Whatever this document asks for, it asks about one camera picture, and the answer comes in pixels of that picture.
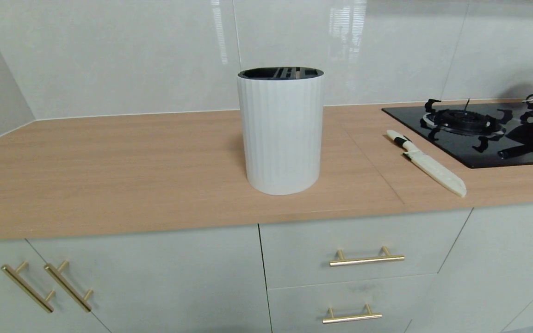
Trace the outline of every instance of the white knife block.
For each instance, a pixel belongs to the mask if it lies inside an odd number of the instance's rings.
[[[238,74],[246,175],[257,190],[293,194],[318,180],[323,74],[303,67]]]

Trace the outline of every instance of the cabinet handle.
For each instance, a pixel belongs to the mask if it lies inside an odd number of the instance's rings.
[[[86,291],[85,295],[81,297],[81,295],[76,291],[76,289],[61,275],[61,272],[65,270],[65,268],[69,265],[69,262],[67,260],[64,260],[63,263],[59,266],[59,268],[55,268],[55,266],[51,264],[44,265],[44,270],[48,272],[48,274],[59,283],[59,286],[61,288],[65,289],[67,293],[71,296],[74,301],[79,304],[82,309],[85,312],[91,312],[92,306],[90,306],[87,303],[87,300],[91,297],[93,294],[93,290],[89,289]]]
[[[358,314],[357,316],[347,316],[347,317],[335,317],[334,312],[332,312],[332,308],[328,308],[328,314],[330,315],[329,318],[324,318],[322,320],[322,324],[334,324],[337,322],[349,322],[349,321],[364,321],[364,320],[374,320],[376,318],[381,318],[382,314],[372,313],[372,308],[370,308],[369,304],[366,304],[366,314]]]
[[[18,287],[24,291],[24,293],[27,293],[28,296],[30,296],[30,298],[36,302],[36,304],[40,305],[40,307],[43,308],[47,313],[52,314],[55,309],[49,304],[49,301],[55,295],[55,291],[51,290],[45,298],[42,298],[42,296],[40,296],[34,290],[34,288],[30,287],[30,285],[21,276],[19,276],[19,272],[26,267],[28,267],[28,261],[24,261],[16,269],[11,268],[9,265],[3,265],[1,266],[1,270],[8,276],[8,278],[17,284]]]
[[[342,250],[338,250],[336,251],[336,256],[339,257],[339,260],[332,260],[330,262],[330,267],[380,263],[382,261],[404,260],[404,255],[391,255],[390,251],[388,251],[388,248],[385,246],[381,247],[381,249],[385,254],[381,257],[369,257],[369,258],[359,258],[359,259],[345,259],[345,255],[342,253]]]

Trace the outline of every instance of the ribbed surface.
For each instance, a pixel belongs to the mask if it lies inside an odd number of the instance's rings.
[[[246,173],[257,190],[300,192],[320,174],[323,76],[304,80],[237,78]]]

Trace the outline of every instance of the knife blade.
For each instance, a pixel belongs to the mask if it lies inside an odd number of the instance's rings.
[[[386,134],[396,145],[406,149],[406,152],[403,154],[408,157],[410,162],[435,179],[437,183],[440,183],[458,196],[463,197],[466,195],[467,191],[464,181],[431,156],[423,153],[408,137],[393,130],[387,130]]]

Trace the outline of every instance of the wooden countertop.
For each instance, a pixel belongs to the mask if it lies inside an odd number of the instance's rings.
[[[413,105],[392,104],[392,106]],[[246,181],[238,111],[43,120],[0,137],[0,239],[120,234],[533,201],[533,165],[468,169],[381,111],[326,107],[320,178]],[[459,198],[402,157],[395,129],[459,175]]]

